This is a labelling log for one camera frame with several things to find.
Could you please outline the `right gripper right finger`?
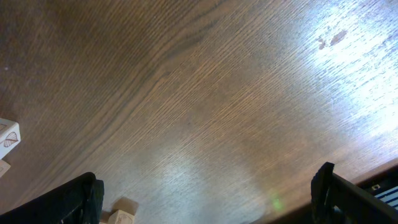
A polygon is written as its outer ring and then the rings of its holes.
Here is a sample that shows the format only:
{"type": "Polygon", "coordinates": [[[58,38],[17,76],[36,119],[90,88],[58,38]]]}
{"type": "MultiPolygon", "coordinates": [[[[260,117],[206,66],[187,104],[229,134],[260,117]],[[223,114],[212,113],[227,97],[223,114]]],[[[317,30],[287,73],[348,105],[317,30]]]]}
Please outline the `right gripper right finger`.
{"type": "Polygon", "coordinates": [[[397,224],[397,169],[358,187],[335,174],[334,166],[324,163],[311,181],[314,223],[397,224]]]}

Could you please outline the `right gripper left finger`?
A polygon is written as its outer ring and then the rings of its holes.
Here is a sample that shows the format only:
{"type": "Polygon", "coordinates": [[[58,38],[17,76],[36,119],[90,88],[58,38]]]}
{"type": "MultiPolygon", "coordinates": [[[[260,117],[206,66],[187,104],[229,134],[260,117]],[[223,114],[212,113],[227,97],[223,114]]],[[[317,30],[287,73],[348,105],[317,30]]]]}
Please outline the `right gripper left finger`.
{"type": "Polygon", "coordinates": [[[98,224],[104,182],[94,173],[77,178],[1,215],[1,224],[98,224]]]}

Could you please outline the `green R block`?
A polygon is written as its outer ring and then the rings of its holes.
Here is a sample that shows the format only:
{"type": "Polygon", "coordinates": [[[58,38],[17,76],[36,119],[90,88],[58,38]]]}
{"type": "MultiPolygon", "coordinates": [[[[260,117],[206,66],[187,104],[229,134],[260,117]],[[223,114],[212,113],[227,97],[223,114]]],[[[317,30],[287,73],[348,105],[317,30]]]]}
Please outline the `green R block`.
{"type": "Polygon", "coordinates": [[[101,219],[99,224],[134,224],[134,219],[134,215],[122,210],[117,210],[110,215],[107,220],[101,219]]]}

